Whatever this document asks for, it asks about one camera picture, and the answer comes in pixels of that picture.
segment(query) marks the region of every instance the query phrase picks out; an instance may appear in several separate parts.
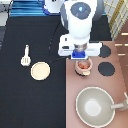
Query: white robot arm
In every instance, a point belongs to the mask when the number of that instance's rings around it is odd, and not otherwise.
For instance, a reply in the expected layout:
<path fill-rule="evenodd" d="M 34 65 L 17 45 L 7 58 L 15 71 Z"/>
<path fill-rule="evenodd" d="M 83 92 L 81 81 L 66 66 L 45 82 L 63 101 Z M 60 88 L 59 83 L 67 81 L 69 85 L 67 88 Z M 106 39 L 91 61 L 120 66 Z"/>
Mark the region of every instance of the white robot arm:
<path fill-rule="evenodd" d="M 89 43 L 92 21 L 98 20 L 104 11 L 103 0 L 69 0 L 61 6 L 62 25 L 69 34 L 60 37 L 58 54 L 71 59 L 87 59 L 98 56 L 102 43 Z"/>

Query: black cable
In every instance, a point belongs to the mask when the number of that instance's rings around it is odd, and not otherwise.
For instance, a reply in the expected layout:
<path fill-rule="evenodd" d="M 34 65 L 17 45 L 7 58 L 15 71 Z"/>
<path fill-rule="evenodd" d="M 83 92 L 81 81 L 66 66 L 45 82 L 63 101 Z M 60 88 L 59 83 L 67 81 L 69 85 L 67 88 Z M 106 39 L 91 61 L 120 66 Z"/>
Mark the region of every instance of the black cable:
<path fill-rule="evenodd" d="M 50 57 L 51 57 L 50 51 L 51 51 L 51 45 L 52 45 L 53 37 L 55 36 L 55 33 L 56 33 L 56 31 L 57 31 L 57 29 L 58 29 L 60 23 L 61 23 L 61 21 L 57 24 L 57 26 L 56 26 L 56 28 L 55 28 L 55 31 L 54 31 L 54 33 L 53 33 L 53 35 L 52 35 L 50 44 L 49 44 L 49 61 L 50 61 L 50 62 L 56 62 L 56 61 L 59 61 L 59 60 L 62 60 L 62 59 L 67 58 L 67 57 L 61 57 L 61 58 L 58 58 L 58 59 L 55 59 L 55 60 L 51 60 L 51 59 L 50 59 Z"/>
<path fill-rule="evenodd" d="M 9 9 L 9 8 L 10 8 L 10 6 L 11 6 L 12 1 L 13 1 L 13 0 L 10 1 L 9 6 L 8 6 L 8 10 L 7 10 L 8 18 L 9 18 L 9 10 L 11 10 L 11 9 Z"/>

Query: small plate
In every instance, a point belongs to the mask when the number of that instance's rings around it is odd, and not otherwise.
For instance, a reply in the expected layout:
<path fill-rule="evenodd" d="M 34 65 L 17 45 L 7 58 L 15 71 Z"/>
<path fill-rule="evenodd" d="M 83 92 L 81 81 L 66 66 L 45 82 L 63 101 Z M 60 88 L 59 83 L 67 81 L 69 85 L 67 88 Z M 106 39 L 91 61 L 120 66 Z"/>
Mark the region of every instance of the small plate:
<path fill-rule="evenodd" d="M 38 62 L 34 64 L 31 68 L 31 76 L 35 80 L 44 80 L 50 74 L 50 67 L 45 62 Z"/>

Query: bowl rim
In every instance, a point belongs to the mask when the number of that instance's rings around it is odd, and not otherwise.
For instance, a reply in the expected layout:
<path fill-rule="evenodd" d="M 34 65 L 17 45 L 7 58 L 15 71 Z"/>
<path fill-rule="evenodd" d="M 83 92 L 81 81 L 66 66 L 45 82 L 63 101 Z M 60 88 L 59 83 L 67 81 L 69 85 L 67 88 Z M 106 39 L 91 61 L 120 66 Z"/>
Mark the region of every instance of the bowl rim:
<path fill-rule="evenodd" d="M 105 127 L 105 126 L 109 125 L 109 124 L 113 121 L 113 119 L 114 119 L 114 117 L 115 117 L 115 109 L 113 110 L 113 114 L 112 114 L 112 117 L 110 118 L 110 120 L 109 120 L 107 123 L 105 123 L 105 124 L 103 124 L 103 125 L 98 125 L 98 126 L 89 124 L 89 123 L 86 122 L 86 121 L 81 117 L 81 115 L 79 114 L 79 110 L 78 110 L 78 107 L 77 107 L 78 99 L 79 99 L 80 95 L 81 95 L 84 91 L 89 90 L 89 89 L 98 89 L 98 90 L 100 90 L 100 91 L 103 91 L 105 94 L 108 95 L 108 97 L 109 97 L 110 100 L 112 101 L 112 104 L 114 104 L 113 98 L 112 98 L 112 97 L 110 96 L 110 94 L 109 94 L 107 91 L 105 91 L 104 89 L 102 89 L 102 88 L 100 88 L 100 87 L 86 87 L 86 88 L 84 88 L 84 89 L 77 95 L 77 98 L 76 98 L 76 112 L 77 112 L 79 118 L 80 118 L 85 124 L 87 124 L 88 126 L 94 127 L 94 128 L 97 128 L 97 127 L 98 127 L 98 128 Z"/>

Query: white bowl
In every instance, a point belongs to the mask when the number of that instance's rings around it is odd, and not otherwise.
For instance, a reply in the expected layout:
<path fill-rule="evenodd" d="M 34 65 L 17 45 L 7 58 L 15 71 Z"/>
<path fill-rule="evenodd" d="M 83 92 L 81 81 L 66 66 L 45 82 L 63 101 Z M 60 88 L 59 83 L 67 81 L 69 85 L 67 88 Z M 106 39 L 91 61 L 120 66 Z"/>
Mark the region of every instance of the white bowl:
<path fill-rule="evenodd" d="M 80 119 L 91 127 L 105 127 L 115 116 L 112 97 L 98 87 L 83 89 L 76 98 L 76 111 Z"/>

